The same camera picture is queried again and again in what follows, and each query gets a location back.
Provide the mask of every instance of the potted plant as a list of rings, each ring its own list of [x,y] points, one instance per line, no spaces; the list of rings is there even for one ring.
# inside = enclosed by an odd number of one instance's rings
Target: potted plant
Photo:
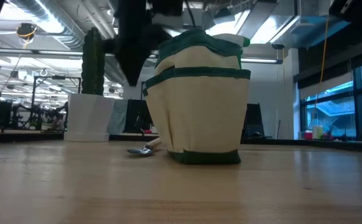
[[[107,141],[107,127],[112,113],[114,99],[105,98],[104,66],[105,53],[98,29],[87,32],[83,46],[81,73],[81,94],[70,94],[68,130],[66,141]]]

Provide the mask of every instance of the desk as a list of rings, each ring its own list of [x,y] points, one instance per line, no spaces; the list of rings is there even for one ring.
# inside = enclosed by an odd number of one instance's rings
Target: desk
[[[188,166],[143,142],[0,144],[0,224],[362,223],[362,152],[241,146]]]

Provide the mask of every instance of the ceiling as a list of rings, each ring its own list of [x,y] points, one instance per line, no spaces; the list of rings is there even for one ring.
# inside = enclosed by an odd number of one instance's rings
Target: ceiling
[[[70,18],[72,22],[71,29],[78,29],[82,33],[86,33],[89,29],[95,26],[95,23],[89,17],[86,8],[80,5],[80,0],[55,0],[59,6],[61,13],[65,14]],[[93,1],[98,9],[99,16],[104,20],[103,23],[117,32],[116,23],[113,23],[111,2],[112,0],[96,0]],[[190,7],[193,11],[197,26],[201,29],[207,30],[209,34],[220,34],[220,33],[234,33],[244,34],[242,32],[245,29],[244,26],[250,27],[256,26],[257,31],[251,36],[252,44],[254,47],[247,48],[244,50],[244,56],[254,56],[264,58],[277,58],[278,53],[276,50],[271,49],[269,42],[273,39],[276,34],[279,34],[286,25],[290,25],[293,19],[298,16],[295,23],[288,27],[287,31],[283,33],[274,43],[284,44],[287,47],[300,47],[301,45],[309,47],[314,42],[321,41],[322,33],[319,31],[324,25],[324,21],[327,16],[327,4],[330,6],[330,0],[305,0],[299,7],[295,7],[294,0],[279,0],[275,1],[272,5],[262,5],[261,11],[258,11],[258,4],[261,2],[271,1],[221,1],[221,0],[199,0],[190,1]],[[213,21],[213,16],[218,12],[221,7],[228,7],[233,13],[234,21],[224,22],[222,24],[207,23],[207,21]],[[253,21],[253,14],[258,15]],[[331,25],[338,24],[340,21],[333,19]],[[162,24],[170,25],[174,30],[185,30],[189,29],[191,25],[190,16],[188,13],[184,13],[181,18],[169,18],[169,17],[156,17],[154,21]],[[16,8],[10,4],[5,4],[0,14],[0,49],[21,49],[25,45],[25,40],[20,39],[15,30],[20,26],[21,23],[36,24],[35,18],[31,17],[30,14],[24,13],[19,8]],[[295,32],[296,27],[300,27],[301,23],[307,23],[303,31]],[[338,24],[337,29],[342,29],[343,26]],[[38,34],[32,39],[32,42],[27,44],[26,49],[31,50],[55,50],[55,51],[70,51],[70,48],[63,44],[57,35],[47,33],[49,31],[55,32],[55,26],[50,26],[50,30],[40,30]],[[3,89],[2,97],[5,99],[12,99],[17,101],[23,101],[27,103],[30,101],[30,93],[32,93],[33,78],[30,77],[26,80],[20,78],[10,78],[11,70],[14,69],[18,57],[14,54],[0,54],[0,90]],[[23,55],[19,60],[17,70],[19,73],[27,75],[44,74],[48,72],[47,76],[61,75],[67,78],[80,78],[81,75],[81,63],[80,56],[68,56],[68,57],[56,57],[52,55]],[[112,70],[107,70],[106,73],[116,74],[118,82],[114,82],[113,79],[106,79],[104,87],[104,95],[113,98],[122,98],[123,88],[121,87],[124,83],[124,76],[118,71],[117,63],[113,59],[107,59],[107,64],[111,64]],[[153,76],[155,59],[149,59],[146,66],[141,71],[140,81],[147,80]],[[66,95],[71,92],[77,92],[77,80],[40,80],[42,82],[36,89],[36,93],[41,93],[37,96],[37,101],[41,101],[43,105],[56,107],[58,102],[64,103],[66,101]],[[5,84],[13,85],[12,90],[8,89]],[[50,86],[59,86],[61,90],[53,90]],[[109,86],[115,89],[114,93],[109,92]],[[48,96],[55,96],[61,98],[61,100],[52,101],[47,99]]]

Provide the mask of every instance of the ceiling duct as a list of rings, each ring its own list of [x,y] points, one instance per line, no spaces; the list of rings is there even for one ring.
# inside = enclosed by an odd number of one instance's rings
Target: ceiling duct
[[[257,0],[249,16],[239,30],[238,35],[252,39],[260,27],[267,21],[279,0]]]
[[[31,16],[32,21],[49,33],[61,33],[66,36],[54,37],[72,51],[82,51],[84,32],[73,19],[54,0],[8,0]],[[122,74],[112,62],[106,60],[105,76],[111,82],[124,83]]]

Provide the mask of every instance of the cream canvas bag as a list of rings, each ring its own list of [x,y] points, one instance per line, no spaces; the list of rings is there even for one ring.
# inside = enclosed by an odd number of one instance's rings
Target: cream canvas bag
[[[159,48],[144,95],[162,143],[186,164],[237,164],[250,71],[239,45],[189,30]]]

